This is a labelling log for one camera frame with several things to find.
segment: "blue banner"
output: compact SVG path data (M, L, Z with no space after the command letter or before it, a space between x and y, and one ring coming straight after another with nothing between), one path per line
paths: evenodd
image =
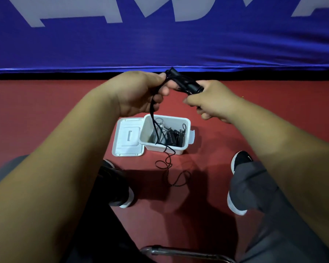
M0 73L329 69L329 0L0 0Z

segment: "hand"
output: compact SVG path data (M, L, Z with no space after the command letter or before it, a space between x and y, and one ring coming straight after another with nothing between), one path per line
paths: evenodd
M155 111L159 109L163 96L169 95L169 88L161 87L154 97L152 97L150 89L161 85L165 78L164 73L158 75L142 71L129 71L115 76L100 87L105 89L107 95L117 103L120 116L127 117L150 112L152 98L156 102Z
M241 98L217 80L200 80L197 83L204 88L203 92L188 96L184 99L184 103L200 107L197 109L197 113L201 114L204 120L218 117L223 122L229 123L228 118ZM167 82L166 86L178 88L178 85L173 81Z

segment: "plastic box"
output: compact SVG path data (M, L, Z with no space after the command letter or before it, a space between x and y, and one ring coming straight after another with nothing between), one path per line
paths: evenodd
M183 124L186 125L187 131L184 137L184 146L171 146L176 155L183 154L184 150L186 150L190 144L193 144L195 131L190 130L191 122L189 119L166 115L154 115L154 118L162 118L167 128L171 127L176 130L183 129ZM163 152L166 148L164 145L149 143L153 129L154 126L149 114L145 115L145 117L119 119L117 122L112 154L116 157L141 156L144 153L144 147L148 150ZM167 149L166 152L173 153L170 149Z

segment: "forearm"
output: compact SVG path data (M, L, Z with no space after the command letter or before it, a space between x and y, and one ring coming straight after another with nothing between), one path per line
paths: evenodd
M0 183L0 262L59 261L119 116L99 90Z
M237 102L229 121L329 246L329 143L245 100Z

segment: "person's left arm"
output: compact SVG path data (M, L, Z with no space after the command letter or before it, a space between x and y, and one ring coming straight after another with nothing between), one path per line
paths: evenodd
M60 260L117 119L149 112L149 89L164 79L154 73L126 72L93 89L0 183L0 262ZM154 99L161 103L168 94L162 87Z

